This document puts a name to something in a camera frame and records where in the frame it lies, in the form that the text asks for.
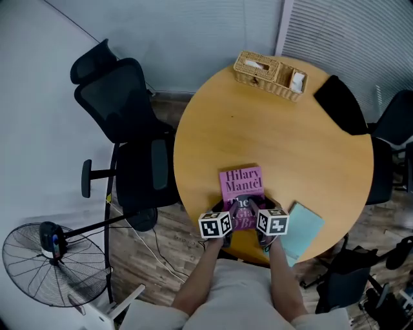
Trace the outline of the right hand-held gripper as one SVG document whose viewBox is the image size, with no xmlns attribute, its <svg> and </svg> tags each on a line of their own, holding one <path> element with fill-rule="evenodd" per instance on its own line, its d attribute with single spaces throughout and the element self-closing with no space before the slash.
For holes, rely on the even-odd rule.
<svg viewBox="0 0 413 330">
<path fill-rule="evenodd" d="M 279 202 L 269 197 L 265 197 L 266 209 L 260 209 L 253 198 L 249 198 L 248 202 L 256 219 L 259 244 L 263 251 L 269 252 L 272 243 L 287 234 L 290 215 Z"/>
</svg>

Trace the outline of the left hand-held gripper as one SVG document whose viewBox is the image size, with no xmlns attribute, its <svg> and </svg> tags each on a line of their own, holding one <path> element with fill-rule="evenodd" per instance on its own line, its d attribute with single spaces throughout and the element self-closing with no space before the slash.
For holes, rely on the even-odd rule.
<svg viewBox="0 0 413 330">
<path fill-rule="evenodd" d="M 222 200 L 198 219 L 201 237 L 204 239 L 222 238 L 223 248 L 229 248 L 232 241 L 232 216 L 229 212 L 230 202 Z"/>
</svg>

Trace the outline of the pink book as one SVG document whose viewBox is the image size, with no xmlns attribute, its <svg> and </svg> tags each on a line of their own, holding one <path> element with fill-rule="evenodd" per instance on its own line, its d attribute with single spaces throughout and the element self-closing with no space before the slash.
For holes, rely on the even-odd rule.
<svg viewBox="0 0 413 330">
<path fill-rule="evenodd" d="M 219 179 L 223 200 L 230 202 L 230 208 L 233 203 L 237 205 L 236 214 L 232 218 L 232 230 L 254 229 L 256 219 L 248 199 L 265 198 L 261 168 L 256 166 L 222 171 L 219 173 Z"/>
</svg>

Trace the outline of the teal book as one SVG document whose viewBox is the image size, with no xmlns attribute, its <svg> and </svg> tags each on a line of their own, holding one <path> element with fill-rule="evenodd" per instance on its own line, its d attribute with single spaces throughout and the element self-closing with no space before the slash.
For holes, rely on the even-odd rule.
<svg viewBox="0 0 413 330">
<path fill-rule="evenodd" d="M 277 240 L 281 242 L 288 265 L 292 267 L 310 247 L 325 221 L 299 202 L 293 203 L 289 214 L 287 234 Z"/>
</svg>

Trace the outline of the person's right forearm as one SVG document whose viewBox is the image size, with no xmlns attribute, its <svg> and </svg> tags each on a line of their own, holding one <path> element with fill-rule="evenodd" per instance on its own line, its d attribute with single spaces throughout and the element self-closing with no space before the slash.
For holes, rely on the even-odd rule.
<svg viewBox="0 0 413 330">
<path fill-rule="evenodd" d="M 306 315 L 300 286 L 288 265 L 281 241 L 276 239 L 270 245 L 271 295 L 275 309 L 288 322 Z"/>
</svg>

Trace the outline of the person's left forearm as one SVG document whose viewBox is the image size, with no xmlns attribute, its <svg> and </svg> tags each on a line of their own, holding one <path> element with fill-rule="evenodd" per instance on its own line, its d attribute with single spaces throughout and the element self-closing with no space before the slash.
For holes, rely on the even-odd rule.
<svg viewBox="0 0 413 330">
<path fill-rule="evenodd" d="M 177 292 L 172 307 L 191 316 L 208 298 L 223 238 L 209 240 L 197 266 Z"/>
</svg>

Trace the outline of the person's grey shirt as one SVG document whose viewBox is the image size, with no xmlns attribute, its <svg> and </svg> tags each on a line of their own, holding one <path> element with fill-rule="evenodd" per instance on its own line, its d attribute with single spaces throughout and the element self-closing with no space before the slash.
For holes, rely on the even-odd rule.
<svg viewBox="0 0 413 330">
<path fill-rule="evenodd" d="M 267 268 L 219 259 L 206 302 L 192 316 L 134 300 L 119 330 L 351 330 L 346 309 L 287 322 L 274 308 Z"/>
</svg>

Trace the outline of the wicker tissue basket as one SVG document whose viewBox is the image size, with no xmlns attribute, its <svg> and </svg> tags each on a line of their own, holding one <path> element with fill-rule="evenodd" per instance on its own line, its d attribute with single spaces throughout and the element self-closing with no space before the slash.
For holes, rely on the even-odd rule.
<svg viewBox="0 0 413 330">
<path fill-rule="evenodd" d="M 269 70 L 260 70 L 244 64 L 246 59 L 269 65 Z M 255 52 L 242 51 L 233 69 L 236 81 L 249 86 L 259 88 L 266 92 L 296 102 L 304 94 L 307 87 L 308 75 L 304 71 L 277 59 Z M 290 90 L 290 83 L 294 72 L 305 74 L 302 93 L 294 93 Z"/>
</svg>

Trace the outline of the white paper packets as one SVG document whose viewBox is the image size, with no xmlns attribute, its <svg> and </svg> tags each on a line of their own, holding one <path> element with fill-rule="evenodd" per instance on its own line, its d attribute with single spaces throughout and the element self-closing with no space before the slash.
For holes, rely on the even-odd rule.
<svg viewBox="0 0 413 330">
<path fill-rule="evenodd" d="M 290 83 L 290 90 L 294 93 L 302 93 L 304 80 L 305 74 L 300 72 L 294 72 Z"/>
</svg>

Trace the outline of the black cloth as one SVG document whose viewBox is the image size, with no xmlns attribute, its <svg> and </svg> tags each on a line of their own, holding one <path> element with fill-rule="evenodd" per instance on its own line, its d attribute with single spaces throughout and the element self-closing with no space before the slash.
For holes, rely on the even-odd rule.
<svg viewBox="0 0 413 330">
<path fill-rule="evenodd" d="M 356 98 L 338 76 L 331 75 L 314 94 L 314 98 L 343 131 L 350 135 L 368 133 L 367 124 Z"/>
</svg>

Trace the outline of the white stand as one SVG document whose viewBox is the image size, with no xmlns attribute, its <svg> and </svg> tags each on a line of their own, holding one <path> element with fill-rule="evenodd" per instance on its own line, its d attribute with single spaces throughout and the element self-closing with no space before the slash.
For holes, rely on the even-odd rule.
<svg viewBox="0 0 413 330">
<path fill-rule="evenodd" d="M 145 290 L 146 285 L 140 284 L 130 295 L 121 303 L 112 302 L 98 306 L 92 302 L 85 304 L 83 325 L 79 330 L 116 330 L 115 319 Z"/>
</svg>

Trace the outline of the white tissue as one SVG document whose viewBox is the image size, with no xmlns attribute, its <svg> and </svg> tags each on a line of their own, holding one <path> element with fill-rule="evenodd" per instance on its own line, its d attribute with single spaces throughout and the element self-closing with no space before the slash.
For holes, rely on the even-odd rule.
<svg viewBox="0 0 413 330">
<path fill-rule="evenodd" d="M 263 63 L 259 63 L 259 62 L 256 62 L 256 61 L 252 61 L 252 60 L 249 60 L 249 59 L 246 59 L 246 60 L 244 61 L 244 64 L 245 64 L 245 65 L 248 65 L 248 66 L 251 66 L 251 67 L 254 67 L 254 68 L 258 68 L 258 69 L 260 69 L 260 70 L 266 70 L 266 71 L 269 70 L 269 65 L 263 64 Z"/>
</svg>

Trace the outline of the black bag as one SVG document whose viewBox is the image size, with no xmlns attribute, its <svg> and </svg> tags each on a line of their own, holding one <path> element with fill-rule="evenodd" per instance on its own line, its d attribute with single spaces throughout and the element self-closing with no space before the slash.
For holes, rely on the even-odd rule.
<svg viewBox="0 0 413 330">
<path fill-rule="evenodd" d="M 396 244 L 396 247 L 387 255 L 386 268 L 395 270 L 401 267 L 413 249 L 413 236 L 406 237 Z"/>
</svg>

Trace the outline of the black mesh office chair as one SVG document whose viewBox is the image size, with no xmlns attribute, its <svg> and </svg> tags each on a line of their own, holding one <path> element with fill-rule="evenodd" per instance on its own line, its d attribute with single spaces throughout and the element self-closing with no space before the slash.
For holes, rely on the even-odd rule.
<svg viewBox="0 0 413 330">
<path fill-rule="evenodd" d="M 91 182 L 113 177 L 117 201 L 136 231 L 157 223 L 158 208 L 179 202 L 174 176 L 175 129 L 160 121 L 150 103 L 141 65 L 117 59 L 104 40 L 73 64 L 74 97 L 107 138 L 119 146 L 115 167 L 93 170 L 84 161 L 81 192 L 90 196 Z"/>
</svg>

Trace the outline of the black office chair tall headrest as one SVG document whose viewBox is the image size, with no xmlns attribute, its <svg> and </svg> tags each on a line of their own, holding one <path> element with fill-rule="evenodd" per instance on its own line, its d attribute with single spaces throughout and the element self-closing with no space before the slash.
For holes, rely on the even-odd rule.
<svg viewBox="0 0 413 330">
<path fill-rule="evenodd" d="M 367 205 L 391 199 L 394 189 L 413 194 L 413 91 L 398 92 L 374 125 L 372 185 Z"/>
</svg>

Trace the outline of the black pedestal fan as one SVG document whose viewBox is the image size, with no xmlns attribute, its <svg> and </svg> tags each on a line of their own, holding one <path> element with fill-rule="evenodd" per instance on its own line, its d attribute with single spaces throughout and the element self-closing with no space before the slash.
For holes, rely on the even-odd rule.
<svg viewBox="0 0 413 330">
<path fill-rule="evenodd" d="M 78 307 L 112 294 L 110 229 L 148 231 L 156 208 L 126 213 L 79 229 L 54 222 L 24 224 L 6 237 L 2 258 L 7 275 L 26 296 L 50 307 Z"/>
</svg>

